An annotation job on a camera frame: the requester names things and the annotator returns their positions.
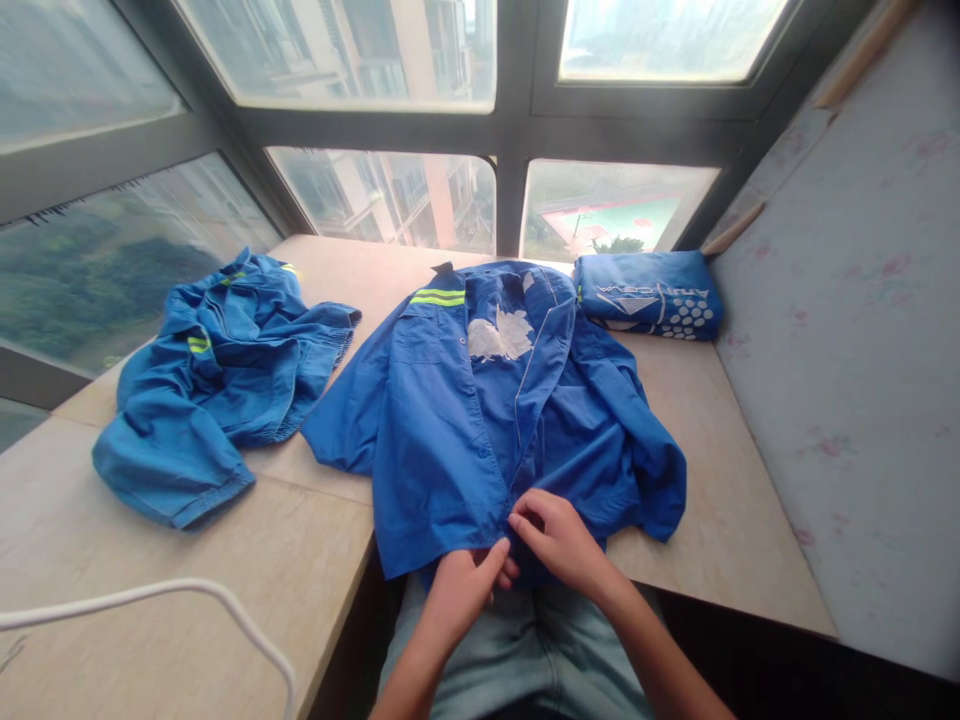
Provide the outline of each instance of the hand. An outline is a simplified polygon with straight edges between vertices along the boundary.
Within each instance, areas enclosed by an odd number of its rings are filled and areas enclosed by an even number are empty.
[[[594,602],[604,578],[618,572],[565,498],[531,488],[513,506],[510,525],[550,572]]]
[[[417,624],[426,642],[445,654],[454,651],[484,604],[493,601],[494,582],[503,587],[508,572],[519,574],[516,563],[508,563],[509,552],[510,541],[501,538],[489,551],[454,550],[444,556]]]

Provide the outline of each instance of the shirt pocket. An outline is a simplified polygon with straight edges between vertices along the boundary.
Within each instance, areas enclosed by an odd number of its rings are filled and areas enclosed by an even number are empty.
[[[397,319],[393,359],[397,362],[435,365],[440,362],[439,307],[433,303],[410,303]]]

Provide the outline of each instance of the blue work shirt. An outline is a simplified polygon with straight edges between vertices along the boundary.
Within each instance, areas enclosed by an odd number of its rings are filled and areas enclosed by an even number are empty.
[[[569,278],[531,263],[440,270],[301,432],[320,463],[373,476],[388,579],[514,537],[507,517],[531,487],[569,499],[601,541],[629,525],[666,541],[684,510],[686,461],[633,356],[587,320]],[[521,568],[542,577],[538,564]]]
[[[237,448],[297,431],[359,321],[339,303],[308,309],[293,266],[249,250],[178,285],[157,339],[123,368],[94,467],[149,519],[205,527],[253,486]]]

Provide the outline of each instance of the glass window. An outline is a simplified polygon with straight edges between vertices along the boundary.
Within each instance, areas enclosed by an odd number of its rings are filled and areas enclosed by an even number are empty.
[[[267,148],[317,232],[493,254],[496,178],[463,155]]]
[[[273,226],[217,154],[0,227],[0,340],[97,375],[160,326],[167,292]]]
[[[730,83],[787,0],[569,0],[560,82]]]
[[[108,0],[4,0],[0,78],[0,154],[184,111]]]
[[[534,160],[521,257],[672,250],[719,170]]]
[[[0,398],[0,453],[49,416],[46,410]]]
[[[497,0],[176,0],[239,105],[489,113]]]

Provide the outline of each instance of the white cable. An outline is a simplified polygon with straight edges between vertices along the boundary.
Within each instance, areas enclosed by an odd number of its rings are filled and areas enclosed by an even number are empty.
[[[176,580],[159,582],[154,585],[144,585],[142,587],[124,590],[113,593],[112,595],[90,598],[89,600],[78,600],[76,602],[64,603],[63,605],[51,605],[50,607],[36,608],[34,610],[4,612],[0,613],[0,631],[32,627],[33,625],[43,625],[44,623],[80,617],[81,615],[90,615],[91,613],[110,610],[115,607],[120,607],[121,605],[137,602],[138,600],[145,600],[149,597],[183,590],[206,593],[219,600],[220,604],[227,609],[227,612],[230,613],[234,622],[240,626],[240,629],[243,630],[250,642],[280,671],[280,674],[283,676],[283,681],[287,685],[287,704],[283,710],[283,718],[284,720],[293,720],[293,706],[296,702],[297,694],[293,666],[284,654],[263,634],[263,631],[257,627],[257,624],[247,614],[247,611],[243,609],[243,605],[240,604],[237,597],[223,585],[215,583],[212,580],[205,580],[203,578],[178,578]]]

